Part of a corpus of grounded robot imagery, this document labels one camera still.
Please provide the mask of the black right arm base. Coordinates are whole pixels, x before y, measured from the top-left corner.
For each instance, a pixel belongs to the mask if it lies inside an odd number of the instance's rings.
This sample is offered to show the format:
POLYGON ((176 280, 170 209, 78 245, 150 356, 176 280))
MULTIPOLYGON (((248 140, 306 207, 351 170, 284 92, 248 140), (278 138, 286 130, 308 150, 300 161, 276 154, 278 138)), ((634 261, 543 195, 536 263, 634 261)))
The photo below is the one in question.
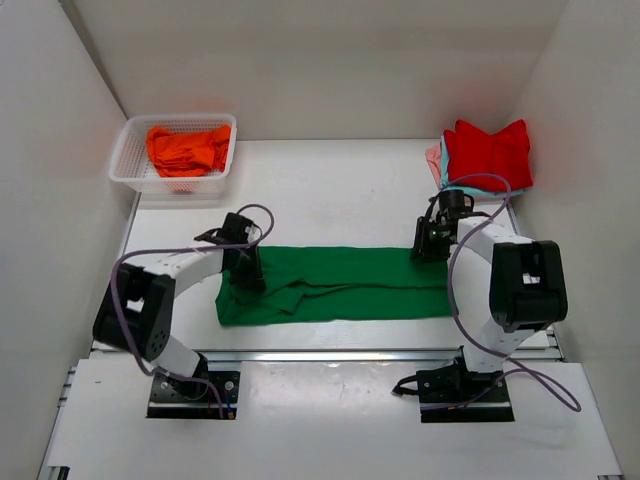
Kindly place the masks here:
POLYGON ((416 396, 423 424, 510 423, 515 421, 502 371, 477 373, 464 360, 400 379, 392 394, 416 396))

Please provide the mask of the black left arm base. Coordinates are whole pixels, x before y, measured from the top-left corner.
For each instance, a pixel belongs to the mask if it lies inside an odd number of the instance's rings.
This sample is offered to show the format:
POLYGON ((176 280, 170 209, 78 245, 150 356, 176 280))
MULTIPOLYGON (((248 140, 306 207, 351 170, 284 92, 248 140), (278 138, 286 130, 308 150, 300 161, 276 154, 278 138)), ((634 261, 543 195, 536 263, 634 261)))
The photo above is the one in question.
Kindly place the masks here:
POLYGON ((180 383, 163 374, 153 377, 146 417, 150 419, 223 420, 237 418, 241 368, 239 363, 210 364, 208 381, 180 383))

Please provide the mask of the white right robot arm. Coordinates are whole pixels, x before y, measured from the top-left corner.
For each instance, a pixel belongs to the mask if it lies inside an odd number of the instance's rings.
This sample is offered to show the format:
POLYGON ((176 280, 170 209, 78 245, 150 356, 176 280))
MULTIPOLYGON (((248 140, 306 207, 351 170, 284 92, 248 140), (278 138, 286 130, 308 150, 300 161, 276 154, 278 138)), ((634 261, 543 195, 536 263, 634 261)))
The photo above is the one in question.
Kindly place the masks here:
POLYGON ((471 400, 484 388, 483 375, 502 370, 521 344, 568 313, 559 246, 520 236, 476 211, 474 199, 460 189, 445 190, 429 200, 417 219, 410 258, 415 262, 446 262, 447 294, 456 326, 465 338, 464 366, 448 376, 449 391, 471 400), (475 335, 459 319, 453 277, 458 256, 467 249, 490 267, 490 317, 475 335))

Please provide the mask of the green t shirt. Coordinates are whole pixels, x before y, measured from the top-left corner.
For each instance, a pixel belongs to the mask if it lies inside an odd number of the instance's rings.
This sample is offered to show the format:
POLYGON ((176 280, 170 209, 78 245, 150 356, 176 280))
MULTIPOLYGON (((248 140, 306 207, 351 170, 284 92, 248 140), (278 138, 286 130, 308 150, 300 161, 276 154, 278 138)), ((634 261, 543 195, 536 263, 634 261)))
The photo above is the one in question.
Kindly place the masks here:
POLYGON ((334 320, 447 317, 448 266, 420 263, 406 248, 290 247, 260 249, 266 289, 242 290, 223 276, 216 298, 224 327, 334 320))

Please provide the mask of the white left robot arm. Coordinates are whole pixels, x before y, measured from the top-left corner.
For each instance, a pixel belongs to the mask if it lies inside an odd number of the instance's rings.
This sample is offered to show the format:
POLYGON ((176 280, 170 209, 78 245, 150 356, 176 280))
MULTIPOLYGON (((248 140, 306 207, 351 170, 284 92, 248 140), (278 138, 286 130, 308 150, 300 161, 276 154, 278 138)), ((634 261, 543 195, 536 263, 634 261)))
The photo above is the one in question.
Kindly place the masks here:
POLYGON ((204 280, 226 274, 250 292, 266 288, 259 243, 271 230, 261 229, 241 211, 223 225, 194 238, 190 247, 131 252, 114 265, 94 321, 95 341, 134 356, 144 373, 163 374, 188 398, 208 389, 206 358, 171 335, 178 296, 204 280))

